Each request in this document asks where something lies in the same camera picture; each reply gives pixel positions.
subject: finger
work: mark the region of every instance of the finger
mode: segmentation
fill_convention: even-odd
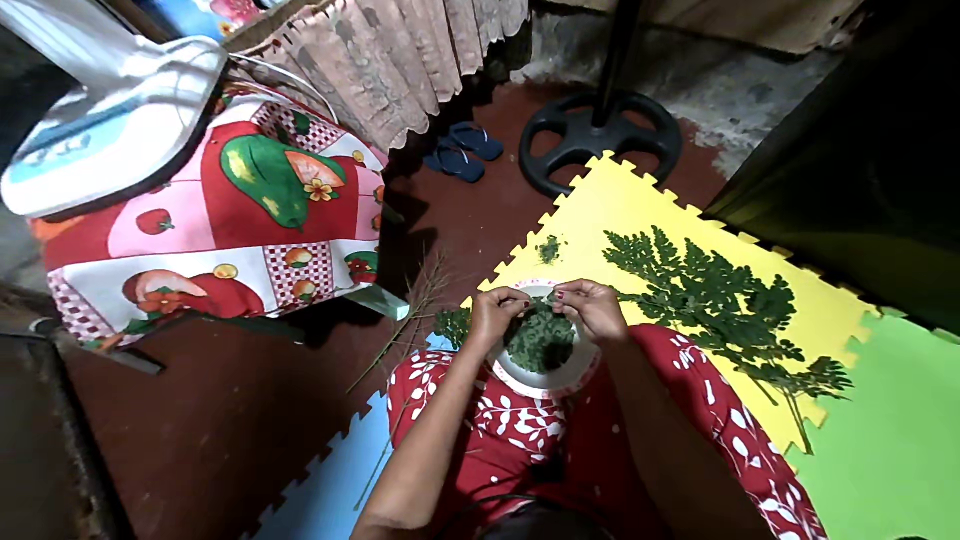
[[[493,300],[497,304],[500,304],[505,300],[519,300],[521,302],[530,302],[529,294],[525,292],[520,292],[510,287],[497,287],[496,289],[489,290],[484,294],[490,295],[490,297],[493,298]]]
[[[530,302],[517,300],[517,301],[509,301],[503,306],[501,306],[500,308],[503,309],[511,317],[517,317],[518,315],[523,313],[523,311],[527,308],[527,306],[530,306]]]
[[[563,304],[561,304],[561,303],[559,303],[559,302],[554,302],[554,304],[553,304],[553,312],[554,312],[554,313],[557,313],[558,315],[569,315],[569,316],[574,316],[574,317],[579,317],[579,316],[580,316],[580,311],[577,311],[576,309],[574,309],[573,307],[570,307],[570,306],[564,306]]]
[[[580,292],[590,296],[590,294],[596,292],[599,289],[602,289],[604,285],[601,285],[598,282],[592,282],[591,280],[576,280],[574,282],[560,283],[553,287],[553,290],[556,291],[565,291],[565,292]]]
[[[563,304],[564,306],[571,306],[578,310],[583,310],[584,306],[589,302],[589,298],[582,292],[575,291],[557,291],[555,295],[557,297],[557,302]]]

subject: blue flip-flop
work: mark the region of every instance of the blue flip-flop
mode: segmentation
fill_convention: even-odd
[[[456,176],[471,184],[480,180],[485,172],[483,163],[472,160],[453,139],[445,136],[440,137],[433,155],[423,158],[423,162],[437,172]]]
[[[503,144],[490,138],[487,130],[474,122],[460,122],[450,126],[450,138],[481,160],[493,161],[503,154]]]

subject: white plate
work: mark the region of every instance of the white plate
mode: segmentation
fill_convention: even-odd
[[[558,282],[532,279],[516,283],[513,288],[529,294],[537,301],[538,297],[550,294],[556,284]],[[501,340],[488,356],[493,373],[517,394],[528,398],[550,400],[576,393],[596,372],[597,365],[600,363],[600,350],[596,345],[581,338],[583,329],[580,324],[574,324],[573,331],[573,353],[559,369],[545,374],[527,371],[513,363],[510,353],[504,349]]]

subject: hand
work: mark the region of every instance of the hand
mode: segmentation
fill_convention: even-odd
[[[473,301],[468,341],[491,348],[503,337],[510,321],[530,306],[530,295],[510,287],[499,287],[480,294]]]
[[[587,338],[597,345],[623,343],[630,340],[627,320],[616,300],[616,291],[590,280],[561,283],[553,290],[557,302],[554,313],[580,319]]]

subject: pole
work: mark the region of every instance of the pole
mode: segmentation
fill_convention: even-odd
[[[636,20],[640,15],[640,0],[620,0],[613,13],[613,28],[610,32],[610,45],[607,47],[607,61],[603,64],[600,86],[597,88],[597,100],[593,105],[592,124],[602,128],[610,119],[611,100],[616,81],[627,60],[627,52],[634,38]]]

